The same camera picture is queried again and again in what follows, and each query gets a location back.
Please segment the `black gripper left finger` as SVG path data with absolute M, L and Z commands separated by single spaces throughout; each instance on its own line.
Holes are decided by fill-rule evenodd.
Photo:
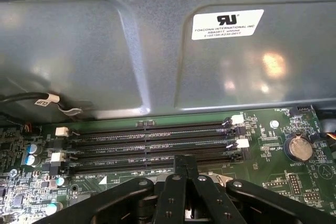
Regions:
M 57 223 L 184 223 L 187 156 L 162 183 L 137 177 L 56 213 Z

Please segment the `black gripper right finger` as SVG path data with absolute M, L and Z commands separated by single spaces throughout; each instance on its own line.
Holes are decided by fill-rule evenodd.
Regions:
M 200 178 L 196 159 L 186 157 L 189 179 L 203 200 L 213 223 L 335 223 L 335 217 L 242 179 L 225 189 L 211 178 Z

